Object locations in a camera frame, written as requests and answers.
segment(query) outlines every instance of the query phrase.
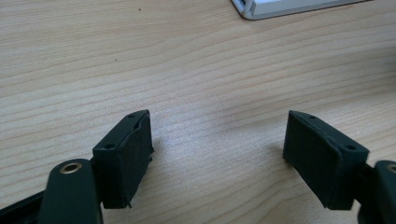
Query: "light wood surface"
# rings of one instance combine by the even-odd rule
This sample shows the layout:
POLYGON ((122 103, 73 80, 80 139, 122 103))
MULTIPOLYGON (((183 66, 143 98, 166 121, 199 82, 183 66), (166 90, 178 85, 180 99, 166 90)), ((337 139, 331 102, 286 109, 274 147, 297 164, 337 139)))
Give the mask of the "light wood surface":
POLYGON ((126 114, 156 152, 105 223, 356 223, 282 159, 290 109, 396 161, 396 2, 246 21, 229 0, 0 2, 0 207, 126 114))

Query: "textured plastic surface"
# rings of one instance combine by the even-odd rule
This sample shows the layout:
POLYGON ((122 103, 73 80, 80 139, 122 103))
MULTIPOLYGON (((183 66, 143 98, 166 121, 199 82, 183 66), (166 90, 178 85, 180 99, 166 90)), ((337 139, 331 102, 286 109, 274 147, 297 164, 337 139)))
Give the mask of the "textured plastic surface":
POLYGON ((90 161, 65 161, 52 169, 38 215, 39 224, 103 223, 90 161), (71 174, 61 170, 68 164, 81 167, 71 174))
POLYGON ((153 151, 148 110, 123 118, 94 147, 92 163, 104 208, 130 204, 153 151))
POLYGON ((379 161, 375 165, 374 194, 384 222, 396 223, 396 162, 379 161))
POLYGON ((44 191, 0 210, 0 223, 37 223, 44 191))
POLYGON ((369 150, 312 115, 290 111, 284 158, 325 207, 349 210, 369 150))

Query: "wooden table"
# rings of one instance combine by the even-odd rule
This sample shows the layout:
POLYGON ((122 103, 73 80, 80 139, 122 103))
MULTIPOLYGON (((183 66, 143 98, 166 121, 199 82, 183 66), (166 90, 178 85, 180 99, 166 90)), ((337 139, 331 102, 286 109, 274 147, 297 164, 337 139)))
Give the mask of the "wooden table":
POLYGON ((107 223, 356 223, 282 159, 288 111, 396 160, 396 2, 246 21, 229 0, 0 2, 0 207, 149 109, 156 152, 107 223))

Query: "hole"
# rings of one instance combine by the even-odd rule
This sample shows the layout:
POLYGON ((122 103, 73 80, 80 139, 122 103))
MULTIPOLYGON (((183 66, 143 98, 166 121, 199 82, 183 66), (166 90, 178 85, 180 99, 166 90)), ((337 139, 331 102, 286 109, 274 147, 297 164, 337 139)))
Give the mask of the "hole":
POLYGON ((69 163, 61 168, 61 173, 64 175, 70 175, 73 174, 75 171, 79 170, 81 167, 82 164, 79 162, 69 163))
POLYGON ((107 144, 107 145, 105 145, 105 148, 107 148, 107 149, 113 148, 113 147, 114 147, 114 144, 107 144))
POLYGON ((354 147, 354 146, 346 146, 346 148, 350 149, 350 150, 355 150, 356 149, 356 147, 354 147))
POLYGON ((394 174, 396 174, 396 165, 395 164, 389 164, 388 165, 388 169, 393 172, 394 174))

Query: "metal grommet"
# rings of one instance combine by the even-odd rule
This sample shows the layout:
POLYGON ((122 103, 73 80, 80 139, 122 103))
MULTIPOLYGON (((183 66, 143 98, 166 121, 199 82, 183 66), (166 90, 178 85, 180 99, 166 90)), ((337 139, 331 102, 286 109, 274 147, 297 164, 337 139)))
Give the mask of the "metal grommet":
POLYGON ((64 167, 61 168, 61 174, 64 175, 70 175, 73 174, 75 171, 81 169, 82 164, 79 162, 72 162, 69 164, 64 165, 64 167))
POLYGON ((396 164, 389 164, 388 165, 388 169, 393 172, 394 174, 396 174, 396 164))

